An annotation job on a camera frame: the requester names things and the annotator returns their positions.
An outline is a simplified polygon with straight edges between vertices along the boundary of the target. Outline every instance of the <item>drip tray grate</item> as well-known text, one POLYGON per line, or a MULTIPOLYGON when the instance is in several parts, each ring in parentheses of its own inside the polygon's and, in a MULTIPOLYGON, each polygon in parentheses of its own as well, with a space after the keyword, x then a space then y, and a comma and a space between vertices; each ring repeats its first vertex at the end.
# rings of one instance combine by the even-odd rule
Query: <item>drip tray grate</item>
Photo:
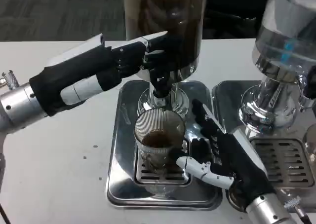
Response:
MULTIPOLYGON (((183 151, 188 152, 188 143, 183 142, 183 151)), ((137 152, 136 166, 135 166, 135 180, 143 185, 188 185, 190 182, 190 174, 186 173, 177 164, 170 164, 167 172, 164 174, 153 173, 148 169, 144 163, 143 157, 139 150, 137 152)))
POLYGON ((253 139, 274 187, 311 187, 314 178, 301 142, 295 139, 253 139))

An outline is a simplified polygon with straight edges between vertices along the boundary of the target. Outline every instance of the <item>coffee machine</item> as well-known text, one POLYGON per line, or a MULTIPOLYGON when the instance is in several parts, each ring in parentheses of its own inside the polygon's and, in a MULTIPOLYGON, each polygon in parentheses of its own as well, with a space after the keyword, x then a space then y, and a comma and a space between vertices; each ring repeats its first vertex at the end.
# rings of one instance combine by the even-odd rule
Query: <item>coffee machine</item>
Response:
MULTIPOLYGON (((262 81, 224 81, 213 112, 227 132, 240 128, 284 201, 315 211, 315 0, 269 0, 252 52, 262 81)), ((230 203, 238 209, 234 195, 230 203)))
MULTIPOLYGON (((208 185, 175 166, 163 175, 144 164, 135 145, 133 125, 138 116, 153 108, 166 108, 186 123, 183 151, 194 149, 200 135, 191 111, 193 99, 211 108, 209 90, 197 81, 184 81, 198 66, 206 0, 124 0, 127 39, 168 31, 182 40, 179 58, 161 61, 158 70, 142 69, 143 80, 126 83, 120 90, 113 134, 107 197, 124 208, 213 210, 221 203, 222 190, 208 185)), ((148 59, 156 59, 153 52, 148 59)))

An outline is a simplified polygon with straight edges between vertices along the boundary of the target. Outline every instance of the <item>black cable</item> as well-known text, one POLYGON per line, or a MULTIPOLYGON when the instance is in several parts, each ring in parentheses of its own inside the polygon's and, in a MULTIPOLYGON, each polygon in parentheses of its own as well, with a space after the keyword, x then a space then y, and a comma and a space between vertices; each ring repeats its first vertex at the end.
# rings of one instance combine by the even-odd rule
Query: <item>black cable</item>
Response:
POLYGON ((310 218, 309 218, 307 215, 306 215, 306 216, 303 216, 303 217, 301 218, 301 220, 302 220, 302 222, 303 222, 304 224, 312 224, 310 218))
POLYGON ((4 211, 4 209, 2 208, 1 204, 0 204, 0 213, 1 213, 1 216, 2 216, 2 218, 3 218, 4 222, 5 222, 5 224, 11 224, 11 222, 10 222, 8 216, 5 214, 5 211, 4 211))

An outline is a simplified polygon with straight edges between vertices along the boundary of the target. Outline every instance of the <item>glass cup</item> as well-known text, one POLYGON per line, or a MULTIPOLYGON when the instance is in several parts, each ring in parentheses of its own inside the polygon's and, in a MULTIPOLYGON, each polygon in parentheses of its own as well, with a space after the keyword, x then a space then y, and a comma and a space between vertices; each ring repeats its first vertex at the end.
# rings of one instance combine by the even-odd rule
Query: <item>glass cup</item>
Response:
POLYGON ((172 148, 182 147, 185 123, 173 111, 151 109, 142 113, 135 123, 134 136, 145 166, 157 174, 166 172, 172 148))

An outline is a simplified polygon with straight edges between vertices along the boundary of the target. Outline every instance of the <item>cable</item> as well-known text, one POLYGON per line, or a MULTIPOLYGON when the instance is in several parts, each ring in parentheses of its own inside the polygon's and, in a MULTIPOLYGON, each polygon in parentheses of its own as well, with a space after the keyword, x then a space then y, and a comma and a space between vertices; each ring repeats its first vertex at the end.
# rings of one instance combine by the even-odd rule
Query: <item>cable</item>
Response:
POLYGON ((4 211, 4 209, 2 208, 1 204, 0 204, 0 213, 1 213, 1 216, 2 216, 2 218, 3 218, 4 222, 5 222, 5 224, 11 224, 11 222, 10 222, 8 216, 5 214, 5 211, 4 211))

